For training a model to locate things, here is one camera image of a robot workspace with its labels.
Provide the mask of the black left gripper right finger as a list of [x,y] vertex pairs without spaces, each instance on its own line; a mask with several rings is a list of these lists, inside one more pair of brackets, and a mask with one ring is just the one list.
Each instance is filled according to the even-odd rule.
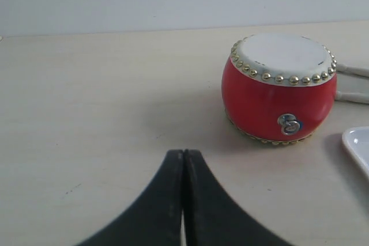
[[198,150],[183,153],[183,215],[187,245],[291,245],[228,195]]

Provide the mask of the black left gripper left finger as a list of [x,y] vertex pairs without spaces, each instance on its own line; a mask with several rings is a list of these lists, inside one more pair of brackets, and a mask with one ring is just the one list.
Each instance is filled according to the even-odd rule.
[[80,245],[181,245],[183,151],[170,150],[141,195]]

